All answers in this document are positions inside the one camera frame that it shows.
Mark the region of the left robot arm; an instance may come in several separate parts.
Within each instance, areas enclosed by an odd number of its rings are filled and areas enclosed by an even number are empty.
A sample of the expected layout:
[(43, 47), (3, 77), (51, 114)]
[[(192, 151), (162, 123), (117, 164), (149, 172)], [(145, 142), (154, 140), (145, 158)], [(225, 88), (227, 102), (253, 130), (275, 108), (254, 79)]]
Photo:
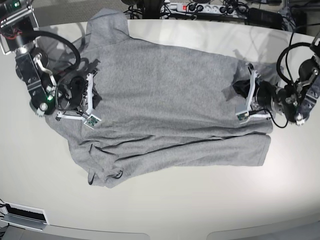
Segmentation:
[[(281, 63), (287, 62), (288, 54), (298, 47), (307, 47), (313, 52), (298, 69), (298, 79), (285, 77)], [(235, 82), (235, 92), (245, 98), (245, 104), (235, 108), (235, 115), (241, 124), (253, 120), (274, 120), (275, 115), (283, 115), (287, 123), (303, 125), (320, 97), (320, 36), (311, 43), (289, 43), (276, 62), (276, 72), (286, 84), (283, 87), (261, 79), (252, 64), (248, 65), (250, 78)]]

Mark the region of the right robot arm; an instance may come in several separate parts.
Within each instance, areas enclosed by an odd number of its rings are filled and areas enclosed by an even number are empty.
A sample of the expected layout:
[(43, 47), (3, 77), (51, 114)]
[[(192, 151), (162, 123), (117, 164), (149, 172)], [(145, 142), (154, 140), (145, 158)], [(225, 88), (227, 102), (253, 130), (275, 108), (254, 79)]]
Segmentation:
[[(61, 72), (48, 68), (49, 57), (37, 45), (37, 38), (47, 37), (67, 46), (75, 62)], [(100, 121), (94, 102), (94, 69), (86, 76), (78, 75), (81, 63), (78, 49), (65, 38), (39, 30), (32, 1), (0, 2), (0, 48), (4, 55), (15, 54), (16, 74), (25, 82), (31, 97), (30, 106), (39, 117), (56, 113), (57, 119)]]

